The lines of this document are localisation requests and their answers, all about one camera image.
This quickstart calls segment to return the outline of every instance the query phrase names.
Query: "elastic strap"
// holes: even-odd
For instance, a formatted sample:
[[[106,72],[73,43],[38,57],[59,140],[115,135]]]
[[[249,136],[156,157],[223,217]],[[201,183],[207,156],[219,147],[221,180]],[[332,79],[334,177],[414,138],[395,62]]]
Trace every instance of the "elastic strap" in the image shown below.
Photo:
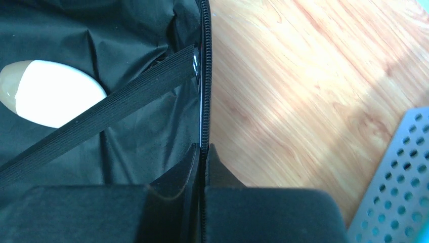
[[[195,77],[194,47],[156,64],[0,167],[0,190]]]

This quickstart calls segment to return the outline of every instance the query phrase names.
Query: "white object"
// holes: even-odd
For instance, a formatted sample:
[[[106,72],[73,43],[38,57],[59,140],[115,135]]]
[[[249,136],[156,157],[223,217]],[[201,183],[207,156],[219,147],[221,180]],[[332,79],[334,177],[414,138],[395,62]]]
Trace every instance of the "white object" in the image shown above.
[[[0,101],[43,126],[59,128],[104,98],[106,93],[92,77],[64,64],[23,61],[0,72]]]

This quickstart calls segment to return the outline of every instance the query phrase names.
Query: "metal grate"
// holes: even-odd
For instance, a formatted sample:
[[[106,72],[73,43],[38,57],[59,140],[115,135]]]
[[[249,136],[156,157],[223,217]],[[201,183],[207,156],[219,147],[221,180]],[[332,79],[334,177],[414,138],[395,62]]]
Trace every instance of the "metal grate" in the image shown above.
[[[407,111],[349,227],[350,242],[412,242],[429,212],[429,107]]]

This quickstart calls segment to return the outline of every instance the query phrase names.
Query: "zipper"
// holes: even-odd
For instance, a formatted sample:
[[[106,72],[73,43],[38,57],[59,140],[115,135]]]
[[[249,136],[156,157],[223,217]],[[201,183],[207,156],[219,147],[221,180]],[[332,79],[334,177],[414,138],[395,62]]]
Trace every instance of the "zipper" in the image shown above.
[[[211,13],[208,0],[201,0],[202,13],[202,46],[201,46],[201,114],[200,114],[200,220],[201,242],[206,243],[206,208],[205,208],[205,173],[206,160],[210,136],[210,103],[211,103],[211,77],[212,77],[212,45],[211,45]]]

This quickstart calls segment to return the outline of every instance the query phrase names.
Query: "wooden floor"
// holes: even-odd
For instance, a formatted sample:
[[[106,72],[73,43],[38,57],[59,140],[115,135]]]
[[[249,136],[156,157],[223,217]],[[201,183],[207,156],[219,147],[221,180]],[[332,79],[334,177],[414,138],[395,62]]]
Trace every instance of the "wooden floor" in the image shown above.
[[[350,223],[407,109],[429,105],[410,0],[211,0],[210,141],[246,185],[329,192]]]

